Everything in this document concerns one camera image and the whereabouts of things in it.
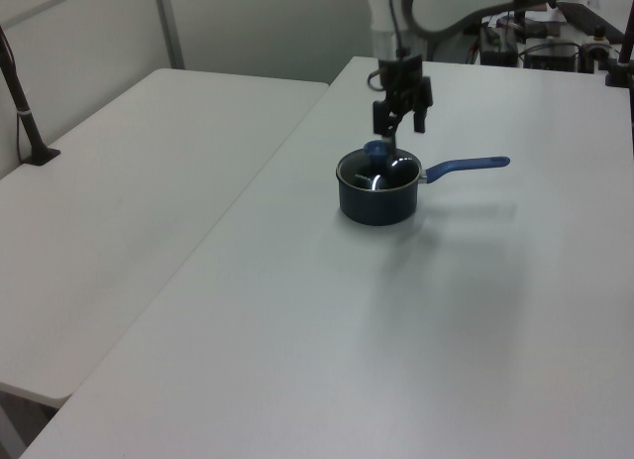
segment blue handle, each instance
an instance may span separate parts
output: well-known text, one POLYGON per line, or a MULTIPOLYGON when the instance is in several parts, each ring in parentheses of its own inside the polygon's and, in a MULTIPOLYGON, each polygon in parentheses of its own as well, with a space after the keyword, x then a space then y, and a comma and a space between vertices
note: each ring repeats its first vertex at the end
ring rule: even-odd
POLYGON ((490 157, 488 159, 449 160, 426 170, 427 182, 433 183, 443 174, 460 170, 500 169, 511 163, 508 157, 490 157))

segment white wall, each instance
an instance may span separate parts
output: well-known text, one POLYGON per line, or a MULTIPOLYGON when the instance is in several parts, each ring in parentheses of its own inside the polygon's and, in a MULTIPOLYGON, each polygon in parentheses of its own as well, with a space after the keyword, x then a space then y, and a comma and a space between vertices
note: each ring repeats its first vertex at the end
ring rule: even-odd
POLYGON ((332 82, 371 56, 368 0, 171 0, 187 69, 332 82))
MULTIPOLYGON (((169 67, 156 0, 66 0, 5 33, 47 144, 154 69, 169 67)), ((0 177, 18 164, 15 114, 0 78, 0 177)), ((26 136, 23 147, 28 153, 26 136)))

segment cable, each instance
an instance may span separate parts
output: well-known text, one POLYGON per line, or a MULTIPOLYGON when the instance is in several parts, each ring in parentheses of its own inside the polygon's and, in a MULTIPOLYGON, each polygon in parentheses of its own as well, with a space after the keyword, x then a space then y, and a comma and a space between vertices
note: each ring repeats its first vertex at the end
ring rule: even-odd
POLYGON ((389 4, 389 14, 391 16, 392 23, 394 25, 394 33, 396 34, 396 56, 398 57, 398 73, 396 75, 396 78, 394 79, 394 81, 391 83, 389 87, 378 88, 372 85, 371 80, 374 79, 376 76, 380 75, 380 71, 375 70, 371 72, 370 75, 368 76, 368 79, 366 80, 366 83, 368 84, 368 87, 374 92, 384 92, 385 90, 391 90, 394 87, 396 87, 396 85, 398 85, 398 83, 400 82, 400 78, 403 72, 403 56, 404 56, 403 40, 401 39, 401 36, 400 36, 400 29, 398 28, 396 12, 394 11, 394 0, 388 0, 388 4, 389 4))
POLYGON ((396 12, 394 11, 394 0, 389 0, 389 14, 392 17, 392 23, 394 24, 394 33, 396 33, 396 55, 398 56, 398 61, 403 63, 403 40, 400 38, 396 12))
POLYGON ((533 53, 534 51, 539 51, 539 50, 543 50, 545 48, 553 48, 555 46, 575 46, 578 50, 581 48, 580 45, 578 45, 577 43, 556 43, 556 42, 552 42, 552 43, 545 43, 543 45, 537 45, 537 46, 533 46, 532 48, 529 48, 528 50, 522 51, 519 55, 517 55, 518 57, 522 57, 524 55, 528 55, 529 53, 533 53))
POLYGON ((16 151, 18 152, 18 161, 20 165, 23 163, 22 154, 20 153, 20 115, 16 114, 16 151))
POLYGON ((7 49, 7 52, 9 53, 9 56, 11 57, 11 65, 13 65, 15 67, 16 66, 16 59, 13 56, 13 51, 11 50, 11 45, 9 45, 9 42, 7 41, 7 37, 5 36, 4 32, 2 31, 2 28, 0 28, 0 35, 2 35, 2 45, 7 49))

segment saucepan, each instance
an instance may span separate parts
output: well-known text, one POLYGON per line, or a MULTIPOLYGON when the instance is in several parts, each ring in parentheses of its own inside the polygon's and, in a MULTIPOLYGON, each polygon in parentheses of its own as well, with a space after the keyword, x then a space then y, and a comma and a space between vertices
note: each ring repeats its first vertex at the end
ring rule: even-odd
POLYGON ((449 172, 499 169, 507 157, 451 160, 423 170, 409 152, 374 140, 343 157, 337 165, 339 204, 354 221, 371 226, 398 223, 416 211, 418 185, 433 183, 449 172))

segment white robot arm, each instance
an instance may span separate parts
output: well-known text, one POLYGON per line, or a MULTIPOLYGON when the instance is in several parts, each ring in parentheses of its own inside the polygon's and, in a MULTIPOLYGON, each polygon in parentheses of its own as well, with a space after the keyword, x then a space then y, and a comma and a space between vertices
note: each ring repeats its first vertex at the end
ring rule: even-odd
POLYGON ((373 105, 374 132, 395 150, 398 124, 414 113, 414 130, 425 131, 427 108, 432 105, 431 83, 423 76, 426 41, 439 41, 487 15, 557 0, 369 0, 371 31, 378 70, 368 84, 384 91, 373 105), (372 85, 378 76, 380 86, 372 85))

